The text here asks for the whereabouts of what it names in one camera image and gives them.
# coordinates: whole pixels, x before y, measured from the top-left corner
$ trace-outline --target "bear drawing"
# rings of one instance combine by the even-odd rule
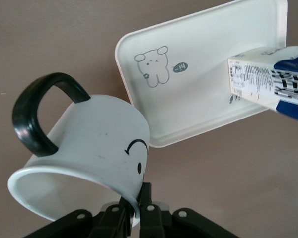
[[[167,46],[157,50],[147,51],[134,57],[138,70],[147,81],[149,87],[154,88],[158,84],[165,84],[170,78],[168,66]]]

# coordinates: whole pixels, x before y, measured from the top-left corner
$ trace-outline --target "white mug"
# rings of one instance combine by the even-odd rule
[[[39,103],[53,85],[73,101],[46,136]],[[70,76],[53,73],[31,83],[15,103],[15,132],[33,152],[8,180],[11,195],[32,212],[56,220],[77,209],[96,215],[105,204],[126,199],[139,222],[137,197],[146,168],[150,132],[143,115],[107,95],[89,96]]]

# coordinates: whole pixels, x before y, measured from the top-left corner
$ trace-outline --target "black handle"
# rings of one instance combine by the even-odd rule
[[[74,103],[90,99],[82,86],[64,73],[52,73],[38,78],[21,93],[13,108],[12,123],[21,142],[38,157],[53,155],[58,150],[44,134],[37,119],[40,101],[53,85],[65,92]]]

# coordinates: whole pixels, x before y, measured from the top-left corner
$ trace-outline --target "white rectangular tray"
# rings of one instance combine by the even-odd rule
[[[227,59],[286,45],[287,0],[235,0],[125,35],[115,58],[164,147],[266,110],[230,93]]]

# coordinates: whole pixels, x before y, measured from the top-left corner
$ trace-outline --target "carton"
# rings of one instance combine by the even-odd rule
[[[256,48],[228,67],[233,94],[298,119],[298,46]]]

